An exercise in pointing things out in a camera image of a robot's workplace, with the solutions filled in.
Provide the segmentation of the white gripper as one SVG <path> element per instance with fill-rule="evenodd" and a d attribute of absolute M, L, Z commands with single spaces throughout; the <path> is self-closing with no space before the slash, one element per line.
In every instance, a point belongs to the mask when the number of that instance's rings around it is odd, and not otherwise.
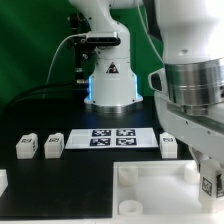
<path fill-rule="evenodd" d="M 210 105 L 205 116 L 191 116 L 169 100 L 163 69 L 150 73 L 148 83 L 154 90 L 160 125 L 165 132 L 190 146 L 189 152 L 197 171 L 209 157 L 224 164 L 224 102 Z"/>

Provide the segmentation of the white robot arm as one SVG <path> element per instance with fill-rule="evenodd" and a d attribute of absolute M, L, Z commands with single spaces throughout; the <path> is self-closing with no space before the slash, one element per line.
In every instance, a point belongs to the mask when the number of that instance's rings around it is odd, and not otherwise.
<path fill-rule="evenodd" d="M 163 129 L 224 167 L 224 0 L 68 0 L 87 19 L 96 47 L 85 102 L 119 111 L 142 100 L 130 68 L 130 34 L 112 9 L 143 5 L 148 36 L 163 43 L 162 68 L 148 76 Z"/>

